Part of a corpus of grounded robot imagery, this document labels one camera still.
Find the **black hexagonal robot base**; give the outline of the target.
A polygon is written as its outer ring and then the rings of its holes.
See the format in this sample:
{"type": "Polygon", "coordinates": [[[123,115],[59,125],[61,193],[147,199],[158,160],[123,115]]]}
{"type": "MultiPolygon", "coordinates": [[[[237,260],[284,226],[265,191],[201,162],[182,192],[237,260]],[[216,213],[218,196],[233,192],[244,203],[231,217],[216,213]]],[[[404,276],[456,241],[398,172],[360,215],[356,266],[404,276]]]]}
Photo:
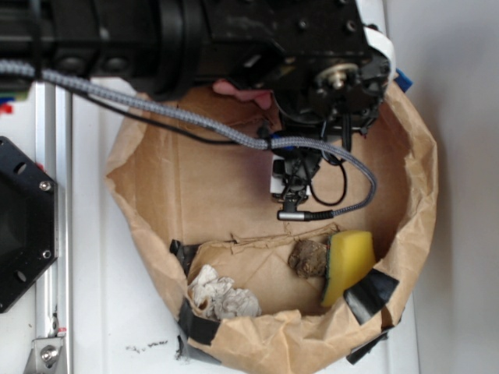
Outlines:
{"type": "Polygon", "coordinates": [[[1,138],[1,312],[55,261],[57,184],[10,139],[1,138]]]}

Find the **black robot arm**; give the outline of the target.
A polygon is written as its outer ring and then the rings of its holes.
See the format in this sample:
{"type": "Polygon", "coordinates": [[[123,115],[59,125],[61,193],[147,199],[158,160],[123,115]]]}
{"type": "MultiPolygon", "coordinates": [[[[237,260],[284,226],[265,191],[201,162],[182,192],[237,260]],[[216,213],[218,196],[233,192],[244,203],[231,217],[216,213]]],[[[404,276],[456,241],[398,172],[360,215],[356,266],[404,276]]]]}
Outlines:
{"type": "Polygon", "coordinates": [[[224,79],[270,90],[284,126],[365,132],[395,76],[392,43],[356,1],[4,1],[1,95],[43,69],[118,77],[159,101],[224,79]]]}

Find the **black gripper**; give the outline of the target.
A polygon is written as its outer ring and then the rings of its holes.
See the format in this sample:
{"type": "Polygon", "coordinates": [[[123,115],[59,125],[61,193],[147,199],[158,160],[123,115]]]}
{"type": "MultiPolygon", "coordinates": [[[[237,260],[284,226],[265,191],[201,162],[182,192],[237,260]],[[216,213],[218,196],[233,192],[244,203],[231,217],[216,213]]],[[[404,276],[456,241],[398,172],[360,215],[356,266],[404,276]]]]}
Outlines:
{"type": "Polygon", "coordinates": [[[205,1],[202,77],[269,90],[290,132],[365,133],[395,76],[359,1],[205,1]]]}

